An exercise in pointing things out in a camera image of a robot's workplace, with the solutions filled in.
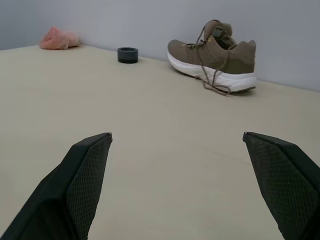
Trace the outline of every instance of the shoelace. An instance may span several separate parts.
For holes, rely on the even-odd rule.
[[[211,84],[211,83],[210,83],[210,80],[209,80],[209,77],[208,77],[208,74],[207,74],[207,72],[206,72],[205,66],[204,66],[204,61],[202,60],[202,58],[201,58],[201,56],[200,56],[200,53],[199,53],[199,48],[203,47],[203,46],[206,44],[206,42],[207,42],[207,40],[200,40],[202,34],[203,34],[204,31],[205,31],[205,27],[206,27],[206,26],[203,27],[203,29],[202,29],[202,31],[201,31],[201,33],[200,33],[200,35],[199,35],[196,43],[195,43],[195,44],[189,44],[189,45],[190,45],[190,46],[189,46],[190,49],[195,49],[195,50],[196,50],[196,54],[197,54],[197,56],[198,56],[198,58],[199,58],[199,60],[200,60],[201,68],[202,68],[202,70],[203,70],[203,72],[204,72],[204,75],[205,75],[205,78],[206,78],[206,80],[205,80],[205,79],[202,79],[201,77],[198,76],[198,77],[196,77],[196,79],[202,81],[203,87],[204,87],[205,89],[211,90],[211,91],[213,91],[213,92],[215,92],[215,93],[217,93],[217,94],[223,95],[223,96],[227,96],[227,95],[229,95],[229,94],[231,93],[230,88],[229,88],[228,86],[225,86],[225,85],[215,84],[215,81],[216,81],[216,78],[217,78],[217,73],[218,73],[219,71],[221,71],[221,69],[223,69],[223,68],[226,66],[226,64],[227,64],[227,62],[228,62],[228,60],[229,60],[229,53],[230,53],[230,51],[236,46],[236,44],[233,44],[232,46],[230,46],[230,47],[227,49],[224,62],[223,62],[223,64],[222,64],[220,67],[218,67],[218,69],[215,70],[215,72],[214,72],[214,74],[213,74],[212,84]]]

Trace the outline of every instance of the white shoe sole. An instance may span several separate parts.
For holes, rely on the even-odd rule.
[[[198,77],[201,79],[206,79],[206,75],[202,70],[200,65],[194,65],[179,61],[174,58],[168,51],[168,59],[170,64],[177,69],[178,71],[190,75],[192,77]],[[204,67],[208,77],[210,79],[210,83],[212,83],[212,79],[215,74],[215,69]],[[250,89],[255,89],[257,84],[256,74],[253,73],[244,73],[244,74],[229,74],[219,71],[216,74],[216,78],[214,81],[215,85],[223,85],[230,88],[232,93],[246,91]]]

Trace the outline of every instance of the pink towel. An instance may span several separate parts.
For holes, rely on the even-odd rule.
[[[55,26],[53,26],[50,31],[43,37],[41,40],[39,47],[41,49],[67,49],[70,47],[78,47],[81,42],[78,35],[61,31]]]

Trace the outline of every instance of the sneaker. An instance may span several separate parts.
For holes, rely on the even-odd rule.
[[[168,44],[169,62],[178,71],[201,80],[205,89],[222,95],[255,89],[256,43],[236,44],[231,35],[229,24],[211,20],[195,44],[172,40]]]

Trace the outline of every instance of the beige table surface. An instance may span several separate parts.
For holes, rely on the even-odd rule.
[[[71,145],[102,132],[113,143],[90,240],[280,240],[243,132],[320,163],[320,93],[260,82],[224,97],[167,62],[94,47],[0,51],[0,107],[0,234]]]

